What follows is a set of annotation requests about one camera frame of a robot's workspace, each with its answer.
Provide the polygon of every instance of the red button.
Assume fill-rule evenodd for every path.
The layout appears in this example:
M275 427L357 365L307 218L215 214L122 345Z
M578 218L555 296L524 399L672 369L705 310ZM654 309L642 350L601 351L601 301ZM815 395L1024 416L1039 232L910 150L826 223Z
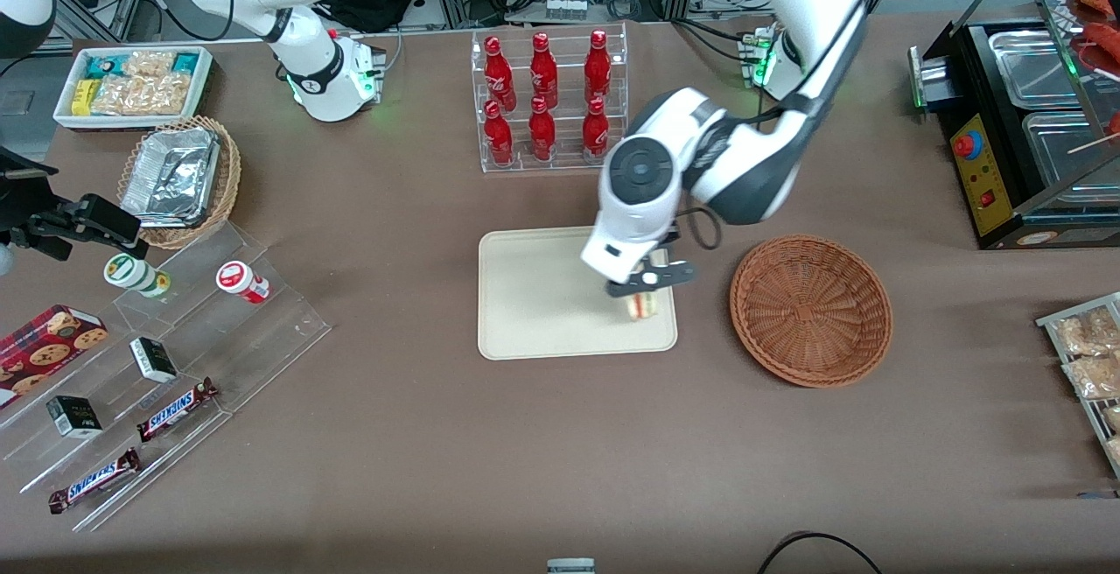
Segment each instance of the red button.
M971 155L973 149L976 149L976 140L972 140L972 137L968 135L964 135L953 141L953 154L960 156L961 158Z

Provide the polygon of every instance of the brown wicker basket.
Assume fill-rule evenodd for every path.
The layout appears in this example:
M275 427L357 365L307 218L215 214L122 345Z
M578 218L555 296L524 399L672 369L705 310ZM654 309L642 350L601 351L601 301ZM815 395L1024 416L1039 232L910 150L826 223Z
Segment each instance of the brown wicker basket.
M217 170L214 174L209 214L199 226L193 229L140 229L140 239L167 250L178 250L215 224L225 221L230 216L230 212L233 211L233 203L237 200L237 183L241 182L241 154L237 151L237 144L233 142L230 132L221 123L207 117L192 117L192 119L160 126L156 130L171 131L190 128L208 128L217 132L222 139L222 150L218 155ZM129 179L132 178L132 166L136 165L141 144L143 144L143 139L140 139L137 147L132 148L132 155L124 164L124 174L121 175L121 180L116 184L118 202L123 200L124 189L128 188Z
M773 374L812 388L855 383L883 361L894 321L875 271L825 239L787 235L735 271L731 322Z

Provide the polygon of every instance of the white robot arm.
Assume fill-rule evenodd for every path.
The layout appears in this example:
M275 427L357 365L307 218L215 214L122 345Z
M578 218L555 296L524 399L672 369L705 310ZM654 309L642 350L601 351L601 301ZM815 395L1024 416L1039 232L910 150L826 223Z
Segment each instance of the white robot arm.
M608 152L599 213L582 260L612 296L651 291L694 276L688 262L652 267L682 192L730 224L769 217L792 191L801 156L859 48L870 0L772 0L797 47L801 83L782 99L769 133L693 89L652 100Z
M167 9L164 0L157 6ZM332 38L308 3L319 0L193 0L200 9L255 33L269 43L298 89L298 101L320 121L339 121L377 96L368 46ZM20 57L49 35L55 0L0 0L0 57Z

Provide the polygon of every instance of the brown table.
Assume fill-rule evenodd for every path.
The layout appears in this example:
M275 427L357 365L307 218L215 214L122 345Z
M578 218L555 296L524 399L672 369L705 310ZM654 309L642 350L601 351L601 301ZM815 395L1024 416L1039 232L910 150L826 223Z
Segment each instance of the brown table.
M478 240L588 224L595 176L480 173L469 35L409 36L385 102L339 124L291 102L263 45L215 46L209 113L244 157L233 220L337 327L96 533L0 470L0 571L539 573L588 555L604 574L715 574L799 529L895 573L1117 571L1120 502L1073 499L1108 465L1033 320L1120 288L1118 254L976 250L936 123L908 111L905 49L945 20L876 17L786 206L716 252L680 244L701 276L675 294L675 348L512 362L476 349ZM668 25L629 34L635 110L683 85L756 109L730 61ZM113 195L134 140L59 130L56 191ZM890 352L851 388L791 387L731 330L740 256L794 232L853 249L892 296ZM21 252L0 331L108 304L106 257ZM772 568L827 571L861 570L824 545Z

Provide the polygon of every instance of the red bottle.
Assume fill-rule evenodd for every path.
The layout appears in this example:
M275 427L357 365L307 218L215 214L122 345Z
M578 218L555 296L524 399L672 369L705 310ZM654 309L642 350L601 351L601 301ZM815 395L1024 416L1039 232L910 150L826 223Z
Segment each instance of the red bottle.
M529 64L533 76L533 94L544 98L549 108L560 103L560 84L557 77L557 58L549 50L549 35L533 34L533 62Z
M513 132L510 131L510 124L502 117L502 109L496 101L486 100L483 110L486 113L483 131L486 133L491 158L494 165L508 167L513 164Z
M486 48L486 87L491 98L497 100L506 112L517 108L517 94L513 92L513 70L502 55L502 44L494 36L483 43Z
M552 160L557 145L557 123L549 114L544 98L533 98L533 115L529 118L529 135L533 139L533 157L541 163Z
M596 98L587 104L587 117L584 118L584 159L588 163L599 163L607 154L607 131L610 122L603 114L603 98Z
M610 92L610 54L607 53L607 33L591 31L591 52L584 63L584 98L588 103L596 98L607 98Z

